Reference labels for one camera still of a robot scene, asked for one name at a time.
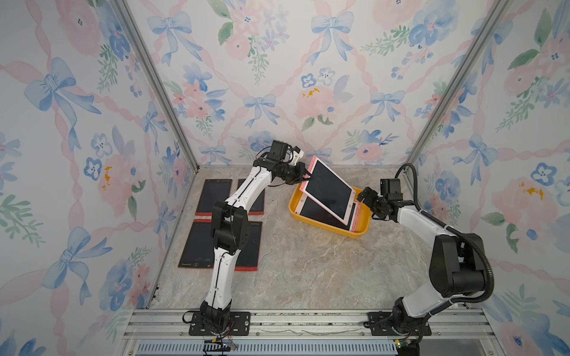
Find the pink white writing tablet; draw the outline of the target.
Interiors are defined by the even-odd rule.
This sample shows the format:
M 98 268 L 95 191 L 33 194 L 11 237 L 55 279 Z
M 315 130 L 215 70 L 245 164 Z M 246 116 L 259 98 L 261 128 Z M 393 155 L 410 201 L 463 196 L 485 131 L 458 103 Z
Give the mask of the pink white writing tablet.
M 323 223 L 325 225 L 330 225 L 334 228 L 340 228 L 345 231 L 354 231 L 353 224 L 356 222 L 357 217 L 357 207 L 358 204 L 353 202 L 350 218 L 347 225 L 336 219 L 331 213 L 323 209 L 315 201 L 311 200 L 307 195 L 302 195 L 295 209 L 295 213 L 302 217 Z
M 317 156 L 312 158 L 308 171 L 313 178 L 302 182 L 301 192 L 347 225 L 356 197 L 355 189 Z

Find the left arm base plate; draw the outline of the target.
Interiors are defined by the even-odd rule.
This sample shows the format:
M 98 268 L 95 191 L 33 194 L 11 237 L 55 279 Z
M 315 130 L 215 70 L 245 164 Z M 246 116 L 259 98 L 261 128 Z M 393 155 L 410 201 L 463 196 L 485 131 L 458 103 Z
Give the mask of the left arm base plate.
M 189 322 L 190 336 L 248 336 L 251 313 L 248 311 L 231 311 L 207 316 L 196 312 Z

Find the red writing tablet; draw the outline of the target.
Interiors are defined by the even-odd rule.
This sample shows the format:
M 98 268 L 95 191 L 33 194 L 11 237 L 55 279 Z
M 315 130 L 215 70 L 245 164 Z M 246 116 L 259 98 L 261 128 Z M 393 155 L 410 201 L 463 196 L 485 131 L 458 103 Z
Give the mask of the red writing tablet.
M 250 223 L 250 235 L 235 266 L 236 271 L 257 271 L 263 230 L 262 222 Z
M 238 180 L 238 190 L 241 189 L 242 185 L 244 185 L 244 182 L 246 182 L 246 178 L 241 178 Z M 255 202 L 251 203 L 252 200 L 249 199 L 249 202 L 251 203 L 250 209 L 248 211 L 249 215 L 263 215 L 264 214 L 264 207 L 265 207 L 265 196 L 266 196 L 266 191 L 263 190 L 258 197 L 256 198 Z
M 196 216 L 211 216 L 214 204 L 222 203 L 229 197 L 231 179 L 206 179 L 197 204 Z
M 215 261 L 211 220 L 194 220 L 186 240 L 179 268 L 212 268 Z

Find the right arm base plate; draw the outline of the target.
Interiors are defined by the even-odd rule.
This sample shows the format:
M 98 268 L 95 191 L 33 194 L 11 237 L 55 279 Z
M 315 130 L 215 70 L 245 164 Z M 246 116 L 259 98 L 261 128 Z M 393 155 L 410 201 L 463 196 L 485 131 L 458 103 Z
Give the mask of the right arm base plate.
M 391 311 L 371 311 L 367 313 L 368 320 L 363 323 L 366 329 L 371 331 L 372 336 L 389 336 L 403 338 L 408 335 L 418 337 L 431 336 L 432 331 L 426 323 L 420 329 L 421 318 L 406 320 L 394 317 Z

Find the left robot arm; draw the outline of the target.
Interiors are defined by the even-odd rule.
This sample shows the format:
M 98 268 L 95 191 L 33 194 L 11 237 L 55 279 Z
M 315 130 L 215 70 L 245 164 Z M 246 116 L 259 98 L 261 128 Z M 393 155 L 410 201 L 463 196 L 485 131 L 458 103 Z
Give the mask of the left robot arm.
M 225 201 L 214 204 L 211 233 L 215 260 L 209 291 L 200 304 L 200 318 L 216 332 L 224 332 L 229 327 L 232 279 L 238 257 L 249 240 L 249 211 L 274 179 L 279 178 L 287 185 L 303 181 L 307 175 L 301 161 L 303 156 L 304 152 L 298 147 L 285 154 L 262 154 L 237 191 Z

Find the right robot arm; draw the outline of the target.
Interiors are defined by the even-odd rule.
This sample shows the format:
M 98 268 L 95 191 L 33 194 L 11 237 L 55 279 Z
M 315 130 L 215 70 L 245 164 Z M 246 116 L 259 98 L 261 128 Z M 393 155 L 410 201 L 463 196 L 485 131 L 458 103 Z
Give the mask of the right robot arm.
M 430 247 L 428 281 L 396 300 L 392 311 L 371 312 L 364 327 L 395 335 L 421 338 L 429 319 L 455 303 L 481 303 L 494 292 L 494 273 L 481 237 L 466 234 L 438 220 L 401 193 L 379 195 L 367 187 L 357 200 L 382 220 L 411 230 Z

